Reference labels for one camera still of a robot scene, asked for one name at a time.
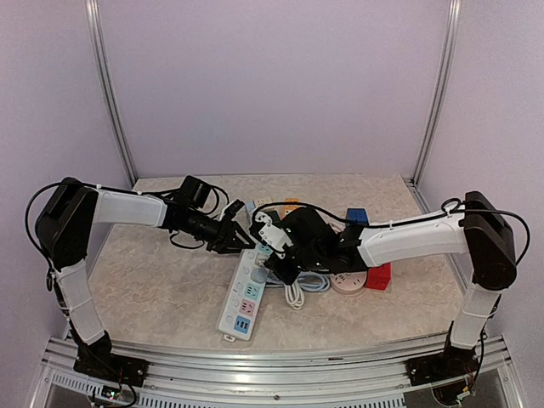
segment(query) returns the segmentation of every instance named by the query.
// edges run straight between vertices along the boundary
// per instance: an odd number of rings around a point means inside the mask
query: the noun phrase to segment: pink outlet
[[[253,316],[253,311],[255,310],[255,303],[250,302],[249,300],[242,300],[240,311],[244,315]]]

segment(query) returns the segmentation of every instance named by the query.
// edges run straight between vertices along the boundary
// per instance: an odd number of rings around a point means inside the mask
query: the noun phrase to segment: table top
[[[363,207],[372,222],[420,213],[400,176],[293,174],[206,176],[231,199],[298,198],[343,216]],[[136,190],[179,187],[183,178],[140,179]],[[245,214],[237,219],[247,227]],[[189,236],[177,238],[191,244]],[[226,342],[216,330],[239,255],[172,246],[162,229],[115,225],[94,265],[90,287],[112,339],[153,346],[245,352],[343,349],[447,331],[462,302],[444,256],[392,264],[385,292],[307,293],[299,311],[281,289],[267,288],[249,342]]]

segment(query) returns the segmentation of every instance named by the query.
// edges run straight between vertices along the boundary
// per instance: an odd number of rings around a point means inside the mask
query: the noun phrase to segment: robotic arm
[[[465,201],[447,201],[441,211],[431,214],[388,224],[348,224],[342,232],[335,232],[318,211],[332,214],[313,205],[302,204],[273,224],[260,210],[278,204],[257,208],[250,231],[274,250],[264,266],[287,285],[304,270],[360,272],[401,259],[468,252],[473,278],[444,351],[409,360],[407,370],[412,385],[478,372],[475,345],[501,294],[517,275],[513,231],[501,216],[504,212],[497,211],[481,193],[470,192]],[[465,382],[455,382],[441,387],[435,397],[444,405],[456,405],[469,391]]]
[[[163,193],[121,191],[74,178],[65,178],[57,187],[36,221],[36,236],[42,254],[53,265],[48,286],[54,289],[78,345],[76,371],[138,387],[147,371],[144,360],[111,353],[111,340],[94,307],[85,261],[93,224],[183,231],[217,253],[253,248],[253,240],[232,220],[243,208],[241,201],[230,203],[218,219],[200,211],[213,188],[191,176],[178,189]]]

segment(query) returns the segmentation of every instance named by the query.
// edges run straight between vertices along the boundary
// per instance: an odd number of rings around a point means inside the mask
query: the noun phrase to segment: ventilation grille
[[[76,377],[75,375],[55,372],[53,375],[53,384],[68,388],[79,394],[100,395],[103,384],[96,382],[93,379],[87,379]],[[222,405],[206,405],[194,401],[188,401],[183,399],[174,399],[168,397],[162,397],[160,395],[148,394],[142,391],[138,395],[138,407],[144,408],[233,408],[238,405],[235,404],[222,404]],[[325,404],[312,404],[312,405],[297,405],[297,408],[303,408],[305,406],[312,406],[312,408],[406,408],[405,398],[403,394],[390,395],[388,397],[376,398],[376,399],[362,399],[361,401],[355,401],[349,404],[342,405],[325,405]],[[282,405],[283,408],[289,408],[289,405]]]

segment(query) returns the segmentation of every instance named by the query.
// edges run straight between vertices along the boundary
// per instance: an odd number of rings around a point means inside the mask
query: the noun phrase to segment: red box
[[[391,263],[385,263],[377,268],[368,269],[365,287],[385,291],[391,281]]]

